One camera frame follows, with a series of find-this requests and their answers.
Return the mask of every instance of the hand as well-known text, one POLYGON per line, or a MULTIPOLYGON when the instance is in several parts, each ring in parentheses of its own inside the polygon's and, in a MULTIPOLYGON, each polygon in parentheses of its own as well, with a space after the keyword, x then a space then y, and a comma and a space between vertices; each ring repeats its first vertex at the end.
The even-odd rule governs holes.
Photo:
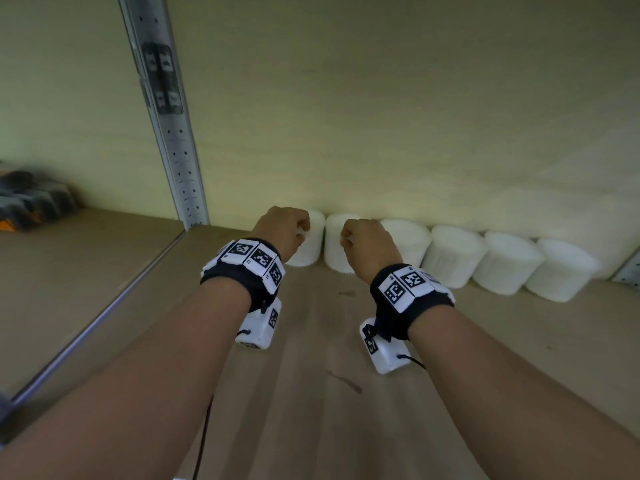
POLYGON ((379 221, 349 219, 340 233, 340 245, 356 276, 368 285, 382 268, 402 263, 391 234, 379 221))
POLYGON ((287 262, 305 241, 305 235, 298 228, 308 231, 311 228, 309 213, 293 207, 272 207, 260 217, 251 231, 251 237, 264 239, 280 253, 282 262, 287 262))

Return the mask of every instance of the cable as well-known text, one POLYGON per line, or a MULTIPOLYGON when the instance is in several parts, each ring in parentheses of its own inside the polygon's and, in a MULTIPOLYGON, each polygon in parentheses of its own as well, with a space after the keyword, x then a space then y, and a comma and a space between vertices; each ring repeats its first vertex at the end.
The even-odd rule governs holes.
POLYGON ((191 480, 196 480, 198 478, 198 472, 200 471, 202 454, 204 453, 204 443, 207 441, 207 429, 209 428, 209 417, 211 416, 212 403, 213 403, 213 396, 209 401, 209 406, 207 407, 207 413, 204 416, 204 427, 202 428, 202 437, 200 438, 200 450, 198 450, 198 459, 196 460, 196 468, 193 469, 193 476, 191 480))
POLYGON ((424 366, 424 364, 422 362, 420 362, 419 360, 414 359, 413 357, 411 357, 410 355, 405 355, 405 354, 398 354, 396 355, 396 357, 398 358, 407 358, 409 359, 411 362, 415 362, 416 364, 418 364, 421 368, 423 368, 425 371, 427 370, 427 368, 424 366))

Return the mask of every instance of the white canister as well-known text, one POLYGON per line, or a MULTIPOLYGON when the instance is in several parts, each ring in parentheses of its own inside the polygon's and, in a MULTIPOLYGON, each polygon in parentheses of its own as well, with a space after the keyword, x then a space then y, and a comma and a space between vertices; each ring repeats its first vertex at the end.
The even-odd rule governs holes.
POLYGON ((505 232, 487 232, 489 251, 476 268, 474 281, 482 288, 501 295, 512 295, 545 260, 539 246, 505 232))
POLYGON ((402 261, 420 267, 424 254, 431 243, 431 233, 427 227, 405 219, 384 219, 381 221, 402 255, 402 261))
POLYGON ((331 269, 340 273, 353 273, 353 268, 349 266, 347 255, 340 245, 340 233, 344 223, 349 219, 361 219, 356 214, 332 214, 326 218, 324 235, 324 262, 331 269))
POLYGON ((556 239, 539 239, 547 260, 535 270, 525 286, 551 301, 573 298, 602 267, 600 261, 578 246, 556 239))
POLYGON ((422 268, 448 288, 462 288, 488 250, 484 238, 459 227, 438 225, 422 261, 422 268))
POLYGON ((290 266, 311 266, 318 261, 322 251, 324 236, 324 214, 319 210, 306 209, 309 213, 311 229, 305 232, 305 241, 300 244, 296 253, 287 261, 290 266))

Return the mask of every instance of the beige wall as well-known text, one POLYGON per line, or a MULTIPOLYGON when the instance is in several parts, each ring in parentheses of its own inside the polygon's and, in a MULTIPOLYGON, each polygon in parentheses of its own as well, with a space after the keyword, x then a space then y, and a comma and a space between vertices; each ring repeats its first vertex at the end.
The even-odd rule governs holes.
POLYGON ((271 204, 640 245, 633 0, 168 0, 212 223, 271 204))
POLYGON ((118 0, 0 0, 0 160, 176 218, 118 0))

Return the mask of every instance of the wristband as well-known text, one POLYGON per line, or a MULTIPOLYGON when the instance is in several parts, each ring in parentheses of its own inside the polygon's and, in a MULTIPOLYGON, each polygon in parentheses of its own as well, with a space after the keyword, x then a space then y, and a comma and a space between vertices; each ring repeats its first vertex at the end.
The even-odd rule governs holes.
POLYGON ((436 278, 407 264, 382 269, 369 290, 377 306, 375 332, 388 342, 408 340, 409 327, 425 310, 456 301, 436 278))
POLYGON ((263 312, 274 302, 284 276, 280 254, 263 239, 231 241, 219 250, 200 274, 200 284, 224 276, 242 284, 251 295, 250 312, 263 312))

